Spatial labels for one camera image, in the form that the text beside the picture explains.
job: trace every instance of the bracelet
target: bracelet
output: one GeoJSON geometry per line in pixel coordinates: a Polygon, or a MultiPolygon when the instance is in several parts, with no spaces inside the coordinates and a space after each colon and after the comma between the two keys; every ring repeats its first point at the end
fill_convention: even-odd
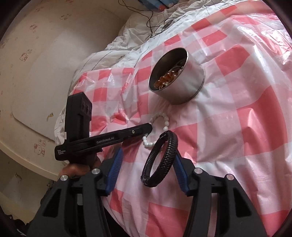
{"type": "MultiPolygon", "coordinates": [[[[164,125],[165,127],[163,128],[163,131],[166,132],[168,130],[168,126],[169,126],[169,117],[167,116],[166,113],[163,112],[157,112],[155,115],[153,115],[153,117],[150,119],[150,124],[152,125],[155,121],[155,119],[157,119],[158,117],[163,117],[164,118],[164,125]]],[[[154,142],[148,142],[147,141],[147,137],[144,136],[143,137],[143,143],[145,147],[153,147],[156,143],[156,141],[154,142]]]]}

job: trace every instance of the metal tin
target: metal tin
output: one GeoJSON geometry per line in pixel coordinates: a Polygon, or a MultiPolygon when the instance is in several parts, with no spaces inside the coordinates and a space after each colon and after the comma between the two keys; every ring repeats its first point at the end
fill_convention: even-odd
{"type": "Polygon", "coordinates": [[[183,104],[201,90],[204,80],[204,69],[188,51],[184,48],[175,48],[163,55],[156,63],[149,77],[148,86],[151,91],[171,104],[183,104]],[[154,83],[176,65],[183,66],[182,72],[168,86],[156,89],[154,83]]]}

